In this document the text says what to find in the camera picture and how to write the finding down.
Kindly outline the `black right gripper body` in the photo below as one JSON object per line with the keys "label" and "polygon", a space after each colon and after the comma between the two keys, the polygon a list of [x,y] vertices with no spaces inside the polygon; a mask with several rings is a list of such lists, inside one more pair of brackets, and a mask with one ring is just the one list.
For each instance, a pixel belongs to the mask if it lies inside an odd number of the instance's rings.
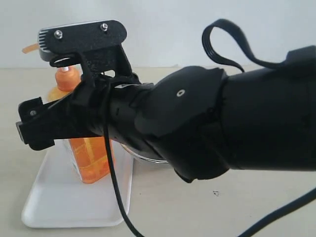
{"label": "black right gripper body", "polygon": [[53,67],[80,64],[82,75],[59,100],[45,104],[38,97],[19,105],[16,126],[25,144],[40,151],[57,139],[106,136],[134,151],[152,150],[136,120],[155,85],[139,81],[122,47],[40,52]]}

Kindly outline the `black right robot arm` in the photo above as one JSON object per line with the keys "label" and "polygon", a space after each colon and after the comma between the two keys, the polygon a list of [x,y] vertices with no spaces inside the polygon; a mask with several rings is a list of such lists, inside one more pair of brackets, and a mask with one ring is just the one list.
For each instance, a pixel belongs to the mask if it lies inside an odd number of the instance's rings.
{"label": "black right robot arm", "polygon": [[99,76],[64,98],[19,105],[22,141],[40,151],[57,139],[103,135],[166,160],[185,181],[229,169],[315,171],[316,48],[288,52],[278,69],[228,76],[182,68],[159,81]]}

